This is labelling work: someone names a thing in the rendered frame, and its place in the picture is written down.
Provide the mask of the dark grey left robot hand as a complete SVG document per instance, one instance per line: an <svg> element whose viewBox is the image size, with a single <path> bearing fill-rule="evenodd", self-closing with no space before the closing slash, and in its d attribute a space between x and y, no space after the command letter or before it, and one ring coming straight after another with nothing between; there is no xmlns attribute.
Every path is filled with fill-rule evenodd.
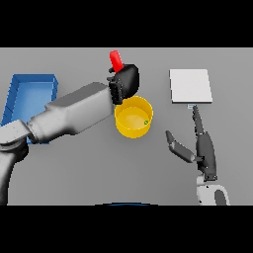
<svg viewBox="0 0 253 253"><path fill-rule="evenodd" d="M139 88L139 72L134 64L125 64L124 68L116 72L113 67L109 69L114 76L108 77L114 105L121 105L124 99L131 98Z"/></svg>

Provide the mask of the pale square measuring scale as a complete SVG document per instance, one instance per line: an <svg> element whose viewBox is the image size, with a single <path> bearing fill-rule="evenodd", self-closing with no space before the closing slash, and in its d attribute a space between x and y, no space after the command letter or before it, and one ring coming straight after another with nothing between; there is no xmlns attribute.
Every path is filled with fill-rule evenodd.
<svg viewBox="0 0 253 253"><path fill-rule="evenodd" d="M169 84L173 104L211 104L211 84L206 69L170 69Z"/></svg>

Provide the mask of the yellow bowl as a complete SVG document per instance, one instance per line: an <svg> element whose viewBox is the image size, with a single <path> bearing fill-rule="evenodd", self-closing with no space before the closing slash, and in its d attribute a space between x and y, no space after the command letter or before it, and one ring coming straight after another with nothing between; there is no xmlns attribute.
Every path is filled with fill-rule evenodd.
<svg viewBox="0 0 253 253"><path fill-rule="evenodd" d="M132 96L115 106L115 125L127 138L140 138L148 133L153 118L151 104L144 98Z"/></svg>

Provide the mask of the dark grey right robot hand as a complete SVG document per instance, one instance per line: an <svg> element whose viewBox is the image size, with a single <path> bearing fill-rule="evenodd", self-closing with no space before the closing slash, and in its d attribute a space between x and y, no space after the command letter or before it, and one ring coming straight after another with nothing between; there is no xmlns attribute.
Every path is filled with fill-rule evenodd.
<svg viewBox="0 0 253 253"><path fill-rule="evenodd" d="M197 163L198 170L204 174L204 181L215 181L216 159L210 134L205 131L198 106L193 107L193 121L195 123L196 152L191 151L178 142L173 134L166 130L169 150L187 163Z"/></svg>

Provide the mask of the blue tray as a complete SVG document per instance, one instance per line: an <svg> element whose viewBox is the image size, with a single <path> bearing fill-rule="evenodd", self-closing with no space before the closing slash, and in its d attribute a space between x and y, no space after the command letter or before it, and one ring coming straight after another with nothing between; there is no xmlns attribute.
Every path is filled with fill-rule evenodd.
<svg viewBox="0 0 253 253"><path fill-rule="evenodd" d="M64 135L65 110L56 105L54 74L14 74L0 126L0 152L17 155L23 147L50 143Z"/></svg>

